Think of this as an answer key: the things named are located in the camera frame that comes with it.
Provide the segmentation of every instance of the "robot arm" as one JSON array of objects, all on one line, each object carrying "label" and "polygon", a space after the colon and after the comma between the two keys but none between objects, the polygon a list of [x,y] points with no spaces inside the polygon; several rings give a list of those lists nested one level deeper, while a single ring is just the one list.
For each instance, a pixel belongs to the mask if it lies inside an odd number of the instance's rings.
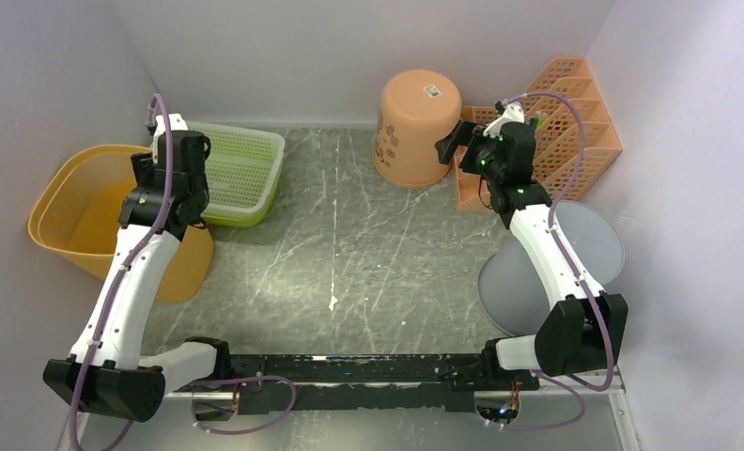
[{"label": "robot arm", "polygon": [[[122,270],[115,300],[92,363],[87,369],[80,409],[135,421],[146,421],[159,408],[163,397],[198,379],[227,378],[230,356],[225,342],[191,338],[181,347],[141,358],[140,345],[147,316],[170,259],[176,253],[188,226],[201,221],[209,203],[205,160],[209,139],[199,132],[173,127],[173,186],[170,209],[163,228],[139,252],[128,270],[125,255],[146,236],[163,202],[167,156],[152,153],[132,156],[137,187],[125,198],[118,219],[115,258],[101,295],[79,339],[66,360],[50,360],[43,379],[58,395],[71,403],[74,383],[87,349],[93,344],[93,328],[117,275]],[[165,147],[159,137],[160,148]]]},{"label": "robot arm", "polygon": [[[491,340],[487,349],[506,370],[540,370],[548,376],[559,376],[603,369],[606,354],[601,330],[580,281],[584,279],[596,297],[616,361],[627,304],[621,295],[608,294],[585,270],[560,225],[555,221],[550,227],[551,198],[532,178],[535,133],[524,124],[520,105],[498,103],[497,110],[500,117],[487,126],[460,120],[447,137],[436,143],[436,150],[439,160],[449,163],[458,146],[468,147],[459,167],[480,175],[488,184],[492,209],[527,251],[546,290],[550,313],[537,334]],[[575,263],[579,278],[554,235]]]}]

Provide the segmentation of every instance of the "cable connector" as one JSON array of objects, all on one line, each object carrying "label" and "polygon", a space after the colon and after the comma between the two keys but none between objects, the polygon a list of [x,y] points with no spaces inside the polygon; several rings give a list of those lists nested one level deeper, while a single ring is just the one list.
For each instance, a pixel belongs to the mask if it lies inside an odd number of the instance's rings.
[{"label": "cable connector", "polygon": [[146,129],[148,130],[148,134],[153,136],[154,133],[156,133],[156,120],[149,119],[145,123]]}]

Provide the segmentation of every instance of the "white scratch mark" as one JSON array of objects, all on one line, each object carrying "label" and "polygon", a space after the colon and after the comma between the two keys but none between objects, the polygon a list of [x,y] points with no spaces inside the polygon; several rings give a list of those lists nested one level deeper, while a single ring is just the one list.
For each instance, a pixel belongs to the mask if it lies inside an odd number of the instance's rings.
[{"label": "white scratch mark", "polygon": [[386,270],[386,275],[383,277],[383,283],[380,284],[380,291],[378,292],[378,299],[376,299],[375,303],[372,304],[372,310],[375,310],[375,307],[378,306],[378,302],[380,301],[380,296],[383,295],[383,291],[386,289],[386,281],[389,279],[389,274],[392,273],[392,266],[394,266],[396,256],[397,254],[399,254],[399,250],[402,247],[402,242],[405,240],[405,236],[408,234],[409,227],[411,227],[411,219],[413,219],[414,210],[416,209],[411,209],[411,215],[408,216],[408,222],[405,224],[405,230],[403,230],[402,236],[399,237],[399,244],[397,245],[395,249],[395,254],[392,256],[392,261],[389,262],[389,268],[388,270]]},{"label": "white scratch mark", "polygon": [[361,182],[361,194],[364,195],[364,202],[366,202],[366,212],[369,213],[369,210],[372,208],[372,206],[371,204],[369,204],[369,195],[366,193],[366,188],[364,187],[364,176],[361,175],[361,171],[358,169],[358,163],[356,163],[355,161],[355,147],[352,145],[352,135],[350,134],[350,132],[348,132],[348,138],[349,154],[352,155],[352,165],[355,166],[355,173],[358,174],[358,180]]},{"label": "white scratch mark", "polygon": [[336,185],[333,187],[333,250],[331,254],[331,302],[328,304],[328,308],[333,312],[333,307],[339,302],[335,296],[336,289],[336,257],[339,255],[336,253],[336,230],[338,228],[338,217],[339,217],[339,143],[342,139],[336,141]]},{"label": "white scratch mark", "polygon": [[413,353],[416,353],[416,350],[419,349],[419,345],[422,344],[422,335],[425,333],[425,326],[427,326],[427,318],[425,318],[425,322],[422,323],[422,329],[419,331],[419,336],[416,337],[416,344],[413,345]]}]

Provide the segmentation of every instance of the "green plastic basket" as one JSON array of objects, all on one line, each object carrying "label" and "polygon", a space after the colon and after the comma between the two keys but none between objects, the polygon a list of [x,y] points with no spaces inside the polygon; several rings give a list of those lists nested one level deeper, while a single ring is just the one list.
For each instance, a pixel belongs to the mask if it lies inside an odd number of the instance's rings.
[{"label": "green plastic basket", "polygon": [[284,137],[257,130],[187,121],[187,128],[211,140],[206,160],[209,224],[255,226],[267,214],[278,188]]}]

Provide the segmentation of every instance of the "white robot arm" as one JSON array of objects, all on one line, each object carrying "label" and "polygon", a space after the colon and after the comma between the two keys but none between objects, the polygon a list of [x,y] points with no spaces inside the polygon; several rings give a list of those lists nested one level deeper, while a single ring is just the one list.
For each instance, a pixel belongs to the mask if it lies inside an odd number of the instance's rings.
[{"label": "white robot arm", "polygon": [[[84,388],[79,401],[82,412],[94,412],[135,421],[146,421],[170,392],[195,380],[227,379],[233,375],[225,342],[206,337],[188,339],[175,350],[142,358],[140,345],[147,316],[170,259],[183,240],[187,227],[200,223],[200,214],[209,203],[205,160],[209,139],[189,132],[179,115],[173,116],[172,187],[163,226],[150,237],[126,268],[126,255],[138,249],[156,221],[164,202],[166,159],[153,153],[132,156],[137,187],[123,202],[118,218],[115,258],[107,274],[98,302],[79,339],[66,360],[50,360],[43,379],[68,403],[83,366]],[[155,142],[164,147],[165,137]],[[115,289],[109,299],[110,290]],[[103,329],[98,342],[93,332],[102,315]],[[92,345],[97,345],[92,356]]]}]

